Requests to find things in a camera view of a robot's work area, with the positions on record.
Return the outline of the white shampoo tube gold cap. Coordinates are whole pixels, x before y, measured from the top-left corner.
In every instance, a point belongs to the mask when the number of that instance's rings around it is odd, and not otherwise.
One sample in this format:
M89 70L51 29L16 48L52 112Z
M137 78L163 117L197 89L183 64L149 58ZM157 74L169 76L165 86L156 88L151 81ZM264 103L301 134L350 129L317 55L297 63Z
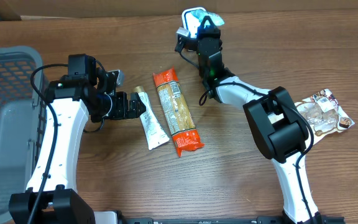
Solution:
M140 115L140 120L144 128L148 149L151 151L169 142L170 138L154 115L149 96L145 92L144 87L137 86L134 88L134 91L139 94L139 97L146 108L146 111Z

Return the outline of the beige brown snack pouch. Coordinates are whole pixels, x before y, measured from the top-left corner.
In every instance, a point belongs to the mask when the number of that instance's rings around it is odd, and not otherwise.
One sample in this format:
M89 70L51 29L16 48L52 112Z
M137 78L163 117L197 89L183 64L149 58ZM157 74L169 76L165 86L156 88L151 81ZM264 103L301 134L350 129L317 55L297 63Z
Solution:
M341 133L355 124L327 88L296 102L295 106L312 128L314 145L325 136Z

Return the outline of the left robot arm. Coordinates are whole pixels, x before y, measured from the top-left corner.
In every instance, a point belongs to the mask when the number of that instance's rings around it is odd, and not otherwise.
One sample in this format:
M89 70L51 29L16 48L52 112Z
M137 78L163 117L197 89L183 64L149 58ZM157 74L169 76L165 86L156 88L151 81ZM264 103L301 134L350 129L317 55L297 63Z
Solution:
M95 212L79 195L76 168L88 121L139 118L146 111L138 93L117 92L123 75L107 71L86 54L69 55L67 74L34 91L47 106L42 146L25 192L13 194L15 223L123 223L118 212Z

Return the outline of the orange spaghetti pasta package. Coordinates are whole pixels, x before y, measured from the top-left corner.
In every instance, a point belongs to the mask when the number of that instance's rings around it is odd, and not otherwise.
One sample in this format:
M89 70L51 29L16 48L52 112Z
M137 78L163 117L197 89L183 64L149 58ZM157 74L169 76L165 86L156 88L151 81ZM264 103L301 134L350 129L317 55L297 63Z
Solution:
M183 151L195 151L204 146L193 121L181 86L172 67L153 74L160 104L170 130L178 157Z

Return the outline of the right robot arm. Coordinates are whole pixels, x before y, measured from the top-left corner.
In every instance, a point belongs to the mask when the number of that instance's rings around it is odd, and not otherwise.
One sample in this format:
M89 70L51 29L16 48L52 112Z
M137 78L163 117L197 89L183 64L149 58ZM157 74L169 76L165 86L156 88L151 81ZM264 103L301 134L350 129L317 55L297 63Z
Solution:
M209 16L204 16L196 35L184 27L177 30L176 52L195 51L204 95L220 103L244 110L255 145L270 160L283 194L286 223L323 223L311 196L305 156L314 144L307 120L298 112L289 92L282 86L273 90L247 84L223 63L221 31Z

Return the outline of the teal snack wrapper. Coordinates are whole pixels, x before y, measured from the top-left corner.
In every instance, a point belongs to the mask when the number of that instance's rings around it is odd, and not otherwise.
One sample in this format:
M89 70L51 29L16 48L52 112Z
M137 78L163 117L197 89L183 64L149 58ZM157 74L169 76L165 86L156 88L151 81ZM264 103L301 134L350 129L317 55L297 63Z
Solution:
M198 26L201 25L205 17L209 17L216 26L223 26L225 24L221 16L213 12L205 11L203 9L196 9L192 11L191 14L198 20Z

